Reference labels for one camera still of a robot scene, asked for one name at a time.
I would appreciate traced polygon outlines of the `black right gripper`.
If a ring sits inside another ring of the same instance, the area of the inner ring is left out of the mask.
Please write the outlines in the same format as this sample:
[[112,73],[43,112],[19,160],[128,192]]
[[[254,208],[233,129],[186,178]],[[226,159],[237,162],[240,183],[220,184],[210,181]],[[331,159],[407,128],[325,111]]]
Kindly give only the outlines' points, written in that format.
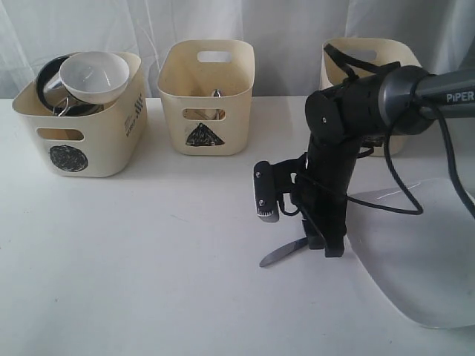
[[361,137],[352,131],[341,108],[344,92],[325,89],[307,98],[309,144],[292,196],[304,217],[309,249],[324,249],[326,258],[344,254],[347,189],[361,147]]

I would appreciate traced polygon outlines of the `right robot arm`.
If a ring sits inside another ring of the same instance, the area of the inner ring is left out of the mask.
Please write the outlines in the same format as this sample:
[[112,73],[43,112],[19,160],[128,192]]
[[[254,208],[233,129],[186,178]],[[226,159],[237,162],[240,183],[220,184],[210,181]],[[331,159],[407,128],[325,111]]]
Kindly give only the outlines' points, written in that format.
[[340,85],[311,94],[305,103],[309,144],[292,195],[303,215],[308,246],[323,250],[327,257],[344,253],[347,189],[369,138],[383,139],[387,168],[402,192],[409,194],[392,162],[390,140],[421,134],[433,123],[442,133],[456,194],[473,212],[474,202],[457,172],[447,124],[449,119],[473,114],[474,75],[469,71],[433,75],[417,66],[392,64],[364,78],[349,72]]

